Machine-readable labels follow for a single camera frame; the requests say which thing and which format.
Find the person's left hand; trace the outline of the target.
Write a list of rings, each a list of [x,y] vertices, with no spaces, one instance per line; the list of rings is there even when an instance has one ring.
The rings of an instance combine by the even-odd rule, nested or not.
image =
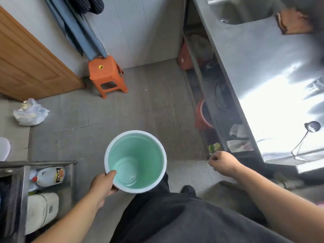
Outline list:
[[[104,205],[107,196],[115,194],[118,190],[113,183],[106,182],[106,174],[96,175],[89,190],[89,196],[95,202],[96,210]]]

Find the white bucket with green inside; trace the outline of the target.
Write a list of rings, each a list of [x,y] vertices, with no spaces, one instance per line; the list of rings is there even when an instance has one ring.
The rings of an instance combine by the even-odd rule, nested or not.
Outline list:
[[[116,136],[104,155],[105,172],[115,170],[113,185],[127,193],[152,190],[163,179],[167,155],[161,142],[152,134],[130,130]]]

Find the person's left forearm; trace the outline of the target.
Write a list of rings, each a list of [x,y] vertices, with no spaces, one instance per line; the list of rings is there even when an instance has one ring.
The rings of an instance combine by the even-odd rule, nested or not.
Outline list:
[[[90,191],[65,217],[32,243],[82,243],[105,195]]]

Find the person's right forearm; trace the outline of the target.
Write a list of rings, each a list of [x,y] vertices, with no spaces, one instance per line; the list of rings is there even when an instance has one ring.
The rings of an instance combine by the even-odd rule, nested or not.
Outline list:
[[[324,243],[324,208],[243,165],[230,171],[226,176],[243,186],[273,230],[295,243]]]

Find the white cloth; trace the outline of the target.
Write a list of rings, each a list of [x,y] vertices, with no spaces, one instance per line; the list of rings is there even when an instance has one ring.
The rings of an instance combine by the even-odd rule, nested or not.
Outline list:
[[[229,135],[232,138],[232,140],[227,141],[230,152],[237,153],[254,150],[243,124],[234,124],[230,129]]]

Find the clear bottle with red cap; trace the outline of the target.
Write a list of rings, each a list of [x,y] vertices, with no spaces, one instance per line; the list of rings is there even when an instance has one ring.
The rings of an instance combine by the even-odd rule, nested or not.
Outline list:
[[[65,175],[64,167],[47,167],[39,170],[31,180],[38,186],[46,188],[63,183]]]

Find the person's black trousers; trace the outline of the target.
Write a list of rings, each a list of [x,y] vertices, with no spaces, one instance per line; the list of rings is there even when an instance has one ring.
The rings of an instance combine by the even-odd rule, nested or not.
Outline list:
[[[137,194],[110,243],[293,243],[280,234],[196,196],[171,193],[168,175]]]

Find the dark round pot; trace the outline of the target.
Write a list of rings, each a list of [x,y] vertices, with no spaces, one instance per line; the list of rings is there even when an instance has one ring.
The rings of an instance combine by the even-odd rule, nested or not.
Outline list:
[[[227,111],[234,106],[231,92],[224,80],[217,80],[213,90],[214,102],[223,111]]]

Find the metal ladle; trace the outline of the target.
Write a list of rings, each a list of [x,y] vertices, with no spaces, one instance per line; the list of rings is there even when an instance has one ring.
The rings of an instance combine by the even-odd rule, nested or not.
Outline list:
[[[291,154],[293,156],[298,156],[303,141],[306,139],[306,137],[310,133],[316,133],[316,132],[318,132],[321,129],[321,124],[318,121],[311,121],[311,122],[304,123],[304,127],[306,129],[306,133],[303,136],[303,138],[300,140],[300,142],[298,143],[298,145],[296,147],[294,147],[294,149],[291,151]]]

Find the metal shelf rack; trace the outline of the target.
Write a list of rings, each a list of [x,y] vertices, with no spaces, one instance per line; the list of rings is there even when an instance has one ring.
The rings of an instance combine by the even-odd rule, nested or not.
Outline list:
[[[29,176],[32,169],[63,166],[62,184],[45,192],[59,196],[57,218],[63,218],[74,206],[74,166],[69,161],[3,161],[0,162],[0,243],[25,243]]]

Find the white crumpled plastic bag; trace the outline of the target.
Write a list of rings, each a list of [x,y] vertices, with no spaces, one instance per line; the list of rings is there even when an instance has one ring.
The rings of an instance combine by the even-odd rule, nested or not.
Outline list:
[[[38,104],[33,98],[29,98],[21,104],[20,109],[13,110],[13,116],[22,126],[37,126],[44,122],[49,110]]]

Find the stainless steel counter with sink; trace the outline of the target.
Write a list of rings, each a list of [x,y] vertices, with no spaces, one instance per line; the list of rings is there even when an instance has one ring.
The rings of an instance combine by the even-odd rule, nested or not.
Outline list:
[[[324,171],[324,32],[283,35],[275,14],[319,14],[324,0],[193,0],[258,161],[297,174]],[[321,129],[291,151],[306,133]]]

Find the wooden door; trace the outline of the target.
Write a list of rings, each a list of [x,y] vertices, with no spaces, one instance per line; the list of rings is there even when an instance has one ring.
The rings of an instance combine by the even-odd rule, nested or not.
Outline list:
[[[81,78],[0,6],[0,94],[23,102],[84,87]]]

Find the blue folded boards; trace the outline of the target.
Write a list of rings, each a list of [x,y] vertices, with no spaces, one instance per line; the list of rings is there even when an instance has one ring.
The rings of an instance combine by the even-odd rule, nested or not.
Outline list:
[[[72,0],[44,0],[67,40],[89,61],[107,57],[107,53],[90,27],[85,14],[79,13]]]

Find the dark striped cloth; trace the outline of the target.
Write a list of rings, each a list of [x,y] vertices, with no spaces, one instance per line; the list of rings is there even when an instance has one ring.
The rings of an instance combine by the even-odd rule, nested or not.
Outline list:
[[[90,12],[99,15],[105,7],[103,0],[72,0],[72,2],[81,14]]]

